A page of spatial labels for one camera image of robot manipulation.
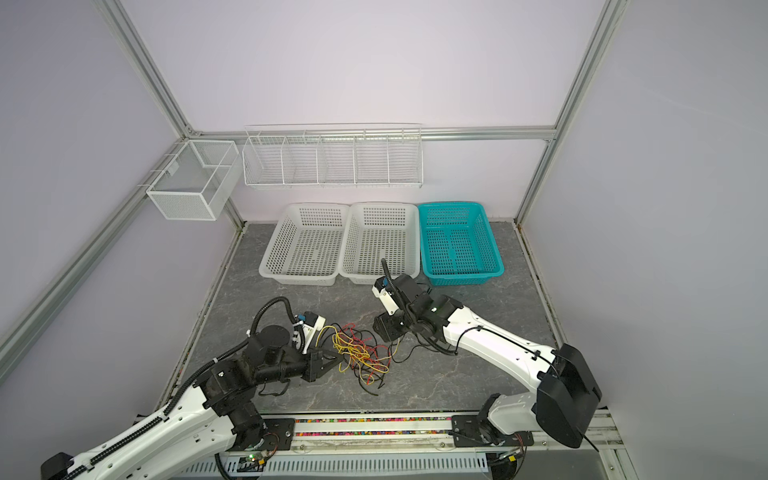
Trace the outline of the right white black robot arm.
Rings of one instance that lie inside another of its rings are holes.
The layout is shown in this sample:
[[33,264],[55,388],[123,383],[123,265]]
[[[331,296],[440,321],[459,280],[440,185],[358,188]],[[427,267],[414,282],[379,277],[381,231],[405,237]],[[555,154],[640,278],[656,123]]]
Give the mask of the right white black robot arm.
[[555,348],[514,335],[455,298],[432,295],[407,274],[394,277],[386,271],[372,292],[385,308],[374,321],[375,332],[385,341],[412,334],[443,355],[467,351],[525,387],[522,394],[492,394],[475,416],[454,420],[459,441],[501,446],[540,429],[569,448],[586,442],[602,392],[577,348]]

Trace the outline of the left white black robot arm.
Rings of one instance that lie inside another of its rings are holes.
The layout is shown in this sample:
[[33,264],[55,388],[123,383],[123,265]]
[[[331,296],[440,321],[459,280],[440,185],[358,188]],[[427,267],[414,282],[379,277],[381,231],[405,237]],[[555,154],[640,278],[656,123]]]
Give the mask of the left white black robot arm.
[[231,448],[263,444],[268,425],[258,388],[291,379],[314,382],[341,361],[318,344],[324,317],[294,314],[279,296],[257,311],[246,338],[206,362],[159,410],[75,456],[60,452],[40,468],[43,479],[169,479]]

